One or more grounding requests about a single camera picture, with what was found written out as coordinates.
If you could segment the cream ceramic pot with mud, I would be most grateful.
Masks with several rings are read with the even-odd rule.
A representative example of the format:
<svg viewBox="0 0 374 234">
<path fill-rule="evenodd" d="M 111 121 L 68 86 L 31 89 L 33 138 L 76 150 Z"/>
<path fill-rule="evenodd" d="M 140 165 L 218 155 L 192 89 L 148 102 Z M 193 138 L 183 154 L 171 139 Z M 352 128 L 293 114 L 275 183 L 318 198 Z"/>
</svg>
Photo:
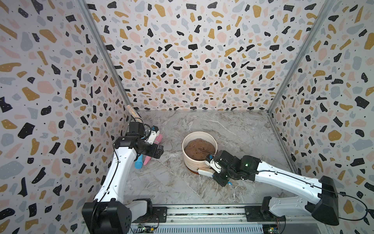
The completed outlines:
<svg viewBox="0 0 374 234">
<path fill-rule="evenodd" d="M 209 168 L 205 159 L 218 152 L 216 139 L 206 132 L 192 132 L 182 142 L 183 159 L 186 166 Z"/>
</svg>

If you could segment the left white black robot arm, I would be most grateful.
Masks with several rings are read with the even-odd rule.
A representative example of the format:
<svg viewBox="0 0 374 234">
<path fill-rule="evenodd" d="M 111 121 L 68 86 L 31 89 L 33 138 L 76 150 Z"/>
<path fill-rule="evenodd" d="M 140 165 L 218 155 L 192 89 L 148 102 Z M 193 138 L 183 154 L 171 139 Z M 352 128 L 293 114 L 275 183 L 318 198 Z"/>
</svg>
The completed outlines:
<svg viewBox="0 0 374 234">
<path fill-rule="evenodd" d="M 121 136 L 113 144 L 114 158 L 109 172 L 92 202 L 82 208 L 82 216 L 91 234 L 126 234 L 135 221 L 154 218 L 150 199 L 124 202 L 125 185 L 131 167 L 140 155 L 159 159 L 162 145 L 149 143 L 138 136 Z"/>
</svg>

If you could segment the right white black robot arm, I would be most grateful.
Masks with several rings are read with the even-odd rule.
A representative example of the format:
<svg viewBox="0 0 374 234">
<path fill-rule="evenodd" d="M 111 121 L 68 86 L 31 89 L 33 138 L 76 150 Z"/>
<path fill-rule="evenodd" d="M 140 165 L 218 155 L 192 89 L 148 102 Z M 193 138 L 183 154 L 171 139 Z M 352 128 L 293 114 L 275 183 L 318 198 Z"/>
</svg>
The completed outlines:
<svg viewBox="0 0 374 234">
<path fill-rule="evenodd" d="M 323 176 L 320 179 L 297 175 L 282 170 L 256 157 L 245 155 L 241 159 L 227 151 L 208 155 L 205 160 L 214 173 L 212 178 L 222 187 L 231 180 L 260 182 L 286 190 L 289 198 L 266 196 L 259 211 L 249 211 L 249 219 L 272 220 L 283 216 L 311 216 L 315 220 L 337 226 L 339 201 L 334 181 Z"/>
</svg>

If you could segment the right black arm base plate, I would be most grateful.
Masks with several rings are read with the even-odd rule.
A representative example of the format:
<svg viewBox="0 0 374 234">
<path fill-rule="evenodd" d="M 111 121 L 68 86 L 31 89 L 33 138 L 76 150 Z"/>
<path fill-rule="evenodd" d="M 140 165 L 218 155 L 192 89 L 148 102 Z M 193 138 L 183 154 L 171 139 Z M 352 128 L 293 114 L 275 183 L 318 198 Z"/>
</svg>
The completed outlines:
<svg viewBox="0 0 374 234">
<path fill-rule="evenodd" d="M 261 205 L 249 205 L 244 207 L 247 222 L 275 222 L 286 221 L 285 216 L 275 216 L 268 210 L 262 210 Z"/>
</svg>

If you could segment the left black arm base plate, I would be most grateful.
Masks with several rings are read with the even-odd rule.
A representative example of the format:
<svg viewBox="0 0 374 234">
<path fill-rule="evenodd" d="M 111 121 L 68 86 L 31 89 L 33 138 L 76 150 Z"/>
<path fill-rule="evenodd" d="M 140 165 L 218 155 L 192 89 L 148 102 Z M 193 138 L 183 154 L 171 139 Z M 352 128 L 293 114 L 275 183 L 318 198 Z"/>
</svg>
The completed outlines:
<svg viewBox="0 0 374 234">
<path fill-rule="evenodd" d="M 167 206 L 153 206 L 146 214 L 138 217 L 132 223 L 165 223 L 167 221 Z"/>
</svg>

